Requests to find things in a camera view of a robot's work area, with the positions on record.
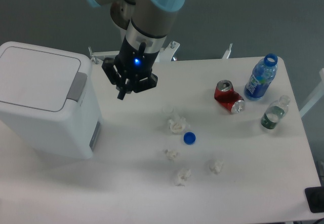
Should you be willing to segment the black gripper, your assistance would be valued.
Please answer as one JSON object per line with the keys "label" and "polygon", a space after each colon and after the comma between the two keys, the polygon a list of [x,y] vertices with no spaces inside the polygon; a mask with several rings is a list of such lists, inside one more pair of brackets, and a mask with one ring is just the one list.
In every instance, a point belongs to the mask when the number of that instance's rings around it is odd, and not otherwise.
{"label": "black gripper", "polygon": [[139,93],[157,85],[158,77],[152,73],[152,66],[158,52],[146,53],[145,47],[141,42],[139,49],[135,49],[124,39],[115,59],[106,58],[102,63],[102,69],[109,81],[119,91],[119,100],[123,100],[126,94]]}

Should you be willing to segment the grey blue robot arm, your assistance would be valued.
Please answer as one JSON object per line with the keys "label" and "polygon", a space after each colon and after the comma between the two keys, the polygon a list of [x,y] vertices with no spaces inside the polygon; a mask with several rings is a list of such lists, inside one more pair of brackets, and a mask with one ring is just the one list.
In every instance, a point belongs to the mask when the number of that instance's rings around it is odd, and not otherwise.
{"label": "grey blue robot arm", "polygon": [[87,0],[91,6],[111,4],[119,8],[126,31],[113,61],[104,59],[102,69],[118,89],[118,99],[131,92],[156,87],[153,64],[185,0]]}

